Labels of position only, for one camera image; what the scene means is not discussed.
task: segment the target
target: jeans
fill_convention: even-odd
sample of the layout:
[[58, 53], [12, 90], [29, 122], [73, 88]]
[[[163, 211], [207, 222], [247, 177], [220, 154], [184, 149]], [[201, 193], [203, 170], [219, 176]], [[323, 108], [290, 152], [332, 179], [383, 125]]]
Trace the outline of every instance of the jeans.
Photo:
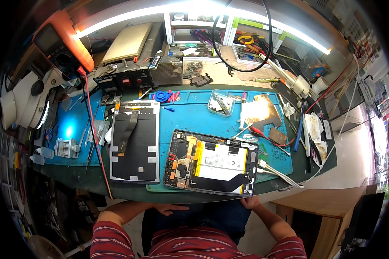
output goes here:
[[145, 255], [150, 251], [151, 239], [155, 232], [182, 226], [209, 226], [219, 229], [238, 245], [240, 238], [245, 234], [245, 225], [251, 212], [238, 199], [183, 206], [190, 209], [174, 210], [170, 216], [162, 215], [155, 208], [145, 211], [141, 228]]

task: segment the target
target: disassembled tablet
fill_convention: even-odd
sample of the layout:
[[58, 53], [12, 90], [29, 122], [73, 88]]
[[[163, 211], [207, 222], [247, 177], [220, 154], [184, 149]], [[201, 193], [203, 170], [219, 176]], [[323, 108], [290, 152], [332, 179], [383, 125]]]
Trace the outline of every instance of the disassembled tablet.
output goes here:
[[129, 183], [160, 182], [156, 100], [117, 102], [112, 121], [110, 179]]
[[174, 130], [163, 184], [212, 194], [252, 196], [258, 148], [251, 142]]

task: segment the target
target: red striped shirt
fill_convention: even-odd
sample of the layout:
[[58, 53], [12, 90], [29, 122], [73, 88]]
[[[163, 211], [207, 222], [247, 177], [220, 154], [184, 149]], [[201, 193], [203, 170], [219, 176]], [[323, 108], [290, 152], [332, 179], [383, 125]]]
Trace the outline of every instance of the red striped shirt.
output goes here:
[[[149, 255], [141, 258], [263, 258], [239, 252], [226, 233], [211, 227], [158, 231], [154, 234], [151, 245]], [[110, 221], [99, 221], [94, 225], [91, 259], [101, 258], [134, 258], [130, 237], [123, 228]], [[299, 237], [287, 237], [279, 241], [266, 258], [301, 259], [307, 256]]]

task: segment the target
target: person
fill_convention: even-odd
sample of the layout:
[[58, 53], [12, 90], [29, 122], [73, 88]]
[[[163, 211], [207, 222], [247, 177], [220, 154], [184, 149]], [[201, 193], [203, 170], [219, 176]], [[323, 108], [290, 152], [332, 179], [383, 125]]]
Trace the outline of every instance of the person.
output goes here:
[[288, 223], [253, 196], [184, 206], [139, 201], [112, 205], [100, 213], [94, 225], [91, 259], [134, 258], [130, 237], [122, 225], [143, 211], [141, 238], [146, 256], [142, 258], [263, 258], [244, 254], [236, 247], [251, 211], [277, 241], [266, 258], [307, 258], [302, 240]]

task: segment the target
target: ribbon cable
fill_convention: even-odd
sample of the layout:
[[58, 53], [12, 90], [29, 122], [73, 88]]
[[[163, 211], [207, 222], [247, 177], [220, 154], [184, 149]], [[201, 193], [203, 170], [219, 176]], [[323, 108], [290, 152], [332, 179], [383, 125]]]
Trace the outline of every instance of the ribbon cable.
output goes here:
[[128, 139], [130, 138], [131, 133], [133, 132], [134, 128], [137, 125], [138, 118], [139, 118], [139, 110], [133, 110], [130, 117], [130, 123], [128, 124], [127, 128], [122, 134], [121, 144], [119, 146], [119, 150], [117, 153], [118, 157], [124, 156], [125, 149], [127, 148]]

